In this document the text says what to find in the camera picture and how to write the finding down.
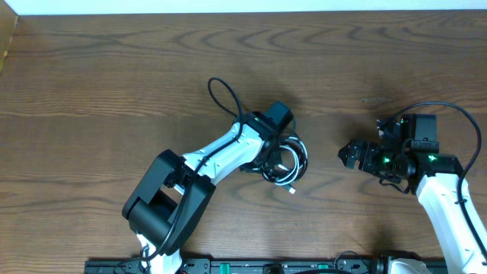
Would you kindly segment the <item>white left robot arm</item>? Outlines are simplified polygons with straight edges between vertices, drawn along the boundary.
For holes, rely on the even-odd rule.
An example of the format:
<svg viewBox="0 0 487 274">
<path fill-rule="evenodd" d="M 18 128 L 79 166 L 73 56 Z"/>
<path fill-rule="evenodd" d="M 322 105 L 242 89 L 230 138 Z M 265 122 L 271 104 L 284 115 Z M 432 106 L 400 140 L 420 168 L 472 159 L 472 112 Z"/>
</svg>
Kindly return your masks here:
<svg viewBox="0 0 487 274">
<path fill-rule="evenodd" d="M 141 243 L 146 273 L 175 273 L 181 246 L 194 232 L 217 184 L 239 167 L 267 167 L 291 115 L 253 112 L 236 118 L 222 137 L 197 151 L 161 152 L 123 206 Z"/>
</svg>

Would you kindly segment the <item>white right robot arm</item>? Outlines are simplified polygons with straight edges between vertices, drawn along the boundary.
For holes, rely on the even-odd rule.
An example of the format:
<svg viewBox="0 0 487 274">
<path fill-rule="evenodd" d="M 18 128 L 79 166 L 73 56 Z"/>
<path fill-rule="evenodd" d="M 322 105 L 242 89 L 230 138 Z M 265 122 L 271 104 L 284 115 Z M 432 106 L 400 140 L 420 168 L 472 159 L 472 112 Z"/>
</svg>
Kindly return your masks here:
<svg viewBox="0 0 487 274">
<path fill-rule="evenodd" d="M 433 129 L 382 133 L 382 142 L 352 139 L 338 156 L 347 168 L 378 178 L 383 186 L 417 197 L 426 211 L 450 273 L 486 271 L 486 229 L 469 197 L 466 168 L 439 152 Z"/>
</svg>

